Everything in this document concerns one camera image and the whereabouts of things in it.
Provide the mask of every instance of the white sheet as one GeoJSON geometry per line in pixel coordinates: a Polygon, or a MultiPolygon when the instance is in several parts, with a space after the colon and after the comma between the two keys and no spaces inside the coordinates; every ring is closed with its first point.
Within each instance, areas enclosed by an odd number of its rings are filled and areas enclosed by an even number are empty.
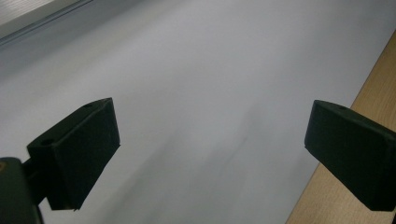
{"type": "Polygon", "coordinates": [[[121,147],[47,223],[284,223],[317,161],[314,99],[349,106],[396,1],[95,0],[0,48],[0,154],[113,97],[121,147]]]}

